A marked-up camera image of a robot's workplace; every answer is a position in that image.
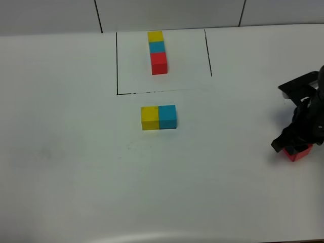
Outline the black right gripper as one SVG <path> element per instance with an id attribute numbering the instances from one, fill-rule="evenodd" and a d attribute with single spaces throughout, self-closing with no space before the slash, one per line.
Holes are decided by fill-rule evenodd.
<path id="1" fill-rule="evenodd" d="M 286 127 L 272 141 L 275 152 L 286 147 L 288 154 L 308 153 L 310 144 L 323 144 L 323 67 L 318 71 L 318 88 L 295 109 L 293 127 Z"/>

